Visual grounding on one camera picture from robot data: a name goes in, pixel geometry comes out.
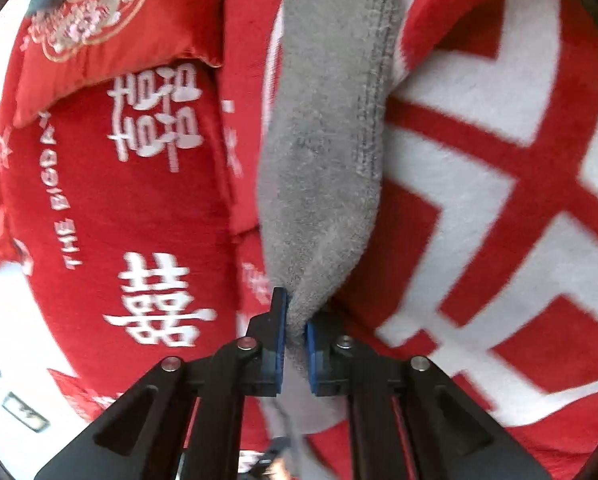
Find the gold embroidery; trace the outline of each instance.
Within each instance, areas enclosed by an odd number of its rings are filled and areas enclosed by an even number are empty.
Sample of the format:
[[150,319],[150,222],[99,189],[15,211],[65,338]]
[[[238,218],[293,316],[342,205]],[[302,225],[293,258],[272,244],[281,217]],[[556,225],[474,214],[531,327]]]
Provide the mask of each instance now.
[[53,12],[32,17],[28,36],[56,62],[71,59],[84,45],[100,44],[118,34],[146,0],[66,0]]

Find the red blanket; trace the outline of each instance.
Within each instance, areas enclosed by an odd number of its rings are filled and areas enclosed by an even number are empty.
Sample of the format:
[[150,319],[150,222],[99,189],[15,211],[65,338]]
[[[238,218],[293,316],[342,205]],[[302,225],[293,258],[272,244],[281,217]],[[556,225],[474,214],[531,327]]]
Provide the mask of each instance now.
[[[85,417],[160,357],[210,354],[268,307],[254,179],[280,6],[225,0],[218,91],[200,62],[195,78],[176,63],[21,130],[15,47],[0,260],[23,259],[79,375],[55,379]],[[576,0],[413,0],[399,42],[377,226],[338,294],[349,329],[431,356],[571,479],[598,443],[598,31]],[[247,417],[242,447],[260,450],[256,406]],[[345,423],[308,439],[349,478]]]

